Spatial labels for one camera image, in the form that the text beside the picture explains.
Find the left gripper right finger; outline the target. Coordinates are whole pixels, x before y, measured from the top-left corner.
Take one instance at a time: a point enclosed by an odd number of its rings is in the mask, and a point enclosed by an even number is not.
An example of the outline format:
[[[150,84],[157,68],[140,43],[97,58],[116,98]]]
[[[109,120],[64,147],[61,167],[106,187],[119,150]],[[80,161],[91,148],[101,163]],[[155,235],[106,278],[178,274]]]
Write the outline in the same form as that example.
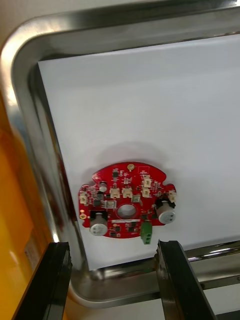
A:
[[[166,320],[216,319],[178,241],[158,241],[155,269]]]

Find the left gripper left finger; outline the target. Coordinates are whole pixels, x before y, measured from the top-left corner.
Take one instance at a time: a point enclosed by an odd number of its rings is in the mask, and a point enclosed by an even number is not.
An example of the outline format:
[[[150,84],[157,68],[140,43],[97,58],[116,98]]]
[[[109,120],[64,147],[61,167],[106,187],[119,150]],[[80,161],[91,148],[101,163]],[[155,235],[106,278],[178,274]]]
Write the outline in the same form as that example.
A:
[[[51,242],[27,285],[13,320],[62,320],[72,274],[68,242]]]

